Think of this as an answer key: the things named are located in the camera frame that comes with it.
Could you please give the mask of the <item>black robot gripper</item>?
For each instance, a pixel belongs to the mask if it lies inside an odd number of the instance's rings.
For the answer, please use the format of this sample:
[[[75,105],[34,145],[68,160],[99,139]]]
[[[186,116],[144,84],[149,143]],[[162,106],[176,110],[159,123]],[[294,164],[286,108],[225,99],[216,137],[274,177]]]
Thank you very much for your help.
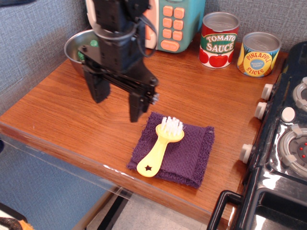
[[[93,31],[99,47],[82,46],[83,73],[93,100],[98,104],[110,94],[110,84],[129,92],[130,121],[138,122],[149,104],[158,101],[155,87],[158,79],[145,67],[145,26],[153,29],[148,20],[129,23],[122,31],[110,31],[97,23]]]

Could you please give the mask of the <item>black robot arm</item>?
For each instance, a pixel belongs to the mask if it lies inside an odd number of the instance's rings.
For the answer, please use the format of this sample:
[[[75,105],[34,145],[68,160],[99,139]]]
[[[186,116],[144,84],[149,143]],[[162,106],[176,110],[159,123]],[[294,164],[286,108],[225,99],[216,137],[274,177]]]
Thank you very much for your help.
[[[158,79],[146,68],[145,27],[155,27],[144,16],[147,0],[95,0],[91,22],[98,46],[81,46],[83,72],[96,103],[110,94],[113,84],[129,93],[130,121],[137,122],[155,104]]]

